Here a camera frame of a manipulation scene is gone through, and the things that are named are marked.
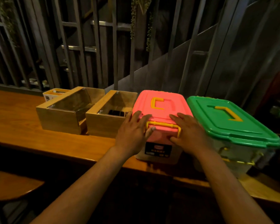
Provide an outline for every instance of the wooden table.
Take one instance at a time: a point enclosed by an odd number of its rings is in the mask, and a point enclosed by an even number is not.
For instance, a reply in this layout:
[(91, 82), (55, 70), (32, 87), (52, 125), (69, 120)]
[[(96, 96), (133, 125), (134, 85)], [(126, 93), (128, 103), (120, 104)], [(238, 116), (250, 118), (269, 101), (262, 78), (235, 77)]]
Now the wooden table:
[[(41, 128), (35, 107), (44, 102), (40, 96), (0, 90), (0, 145), (32, 153), (80, 161), (98, 161), (114, 145), (115, 139), (46, 131)], [(185, 187), (210, 187), (193, 170), (189, 157), (180, 158), (177, 165), (152, 164), (131, 157), (124, 168), (172, 177)], [(240, 179), (254, 198), (280, 203), (279, 192), (246, 175)]]

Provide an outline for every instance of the left hand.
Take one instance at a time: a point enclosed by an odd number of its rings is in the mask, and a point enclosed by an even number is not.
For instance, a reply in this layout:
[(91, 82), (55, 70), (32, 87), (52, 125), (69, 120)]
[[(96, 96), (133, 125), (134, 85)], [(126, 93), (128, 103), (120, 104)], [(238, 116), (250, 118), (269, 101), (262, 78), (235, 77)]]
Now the left hand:
[(147, 139), (156, 129), (155, 127), (150, 127), (146, 130), (146, 122), (152, 115), (145, 115), (138, 121), (140, 114), (141, 111), (137, 111), (132, 116), (132, 112), (129, 112), (115, 139), (116, 149), (127, 159), (141, 151)]

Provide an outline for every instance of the label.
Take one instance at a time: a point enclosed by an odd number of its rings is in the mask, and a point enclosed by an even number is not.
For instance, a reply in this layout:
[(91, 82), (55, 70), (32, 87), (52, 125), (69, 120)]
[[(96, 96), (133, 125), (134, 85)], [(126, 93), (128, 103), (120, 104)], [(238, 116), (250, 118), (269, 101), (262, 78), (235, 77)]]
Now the label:
[(172, 150), (172, 145), (163, 145), (152, 142), (146, 142), (145, 154), (151, 156), (159, 156), (169, 158)]

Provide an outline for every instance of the green storage box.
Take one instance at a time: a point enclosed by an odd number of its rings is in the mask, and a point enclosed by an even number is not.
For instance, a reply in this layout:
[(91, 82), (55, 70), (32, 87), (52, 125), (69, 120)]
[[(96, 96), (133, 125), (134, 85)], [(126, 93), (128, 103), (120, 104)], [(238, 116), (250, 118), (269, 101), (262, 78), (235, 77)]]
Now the green storage box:
[(231, 101), (191, 96), (187, 103), (237, 177), (267, 151), (280, 148), (279, 136)]

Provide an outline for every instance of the small box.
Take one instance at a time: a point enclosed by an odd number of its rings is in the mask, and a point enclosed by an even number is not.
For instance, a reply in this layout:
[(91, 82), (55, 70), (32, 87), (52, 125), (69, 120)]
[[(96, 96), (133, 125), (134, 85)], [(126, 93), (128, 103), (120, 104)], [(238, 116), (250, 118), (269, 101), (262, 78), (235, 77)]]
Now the small box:
[(70, 91), (70, 90), (55, 88), (55, 89), (51, 89), (51, 90), (48, 90), (46, 92), (43, 92), (43, 95), (44, 95), (45, 101), (49, 101), (49, 100), (52, 100), (53, 98), (58, 97), (58, 96), (66, 93), (68, 91)]
[(175, 146), (168, 138), (179, 137), (181, 128), (169, 117), (169, 114), (177, 115), (178, 112), (192, 116), (185, 98), (177, 93), (163, 91), (144, 90), (134, 105), (133, 113), (142, 111), (143, 115), (153, 116), (146, 123), (146, 128), (156, 127), (142, 150), (135, 155), (137, 159), (176, 164), (182, 149)]
[(85, 113), (105, 95), (105, 90), (78, 86), (36, 107), (44, 130), (81, 134)]
[(267, 152), (280, 148), (279, 136), (231, 101), (191, 96), (187, 103), (236, 177)]
[(89, 135), (115, 138), (128, 112), (133, 110), (138, 94), (110, 90), (86, 112)]

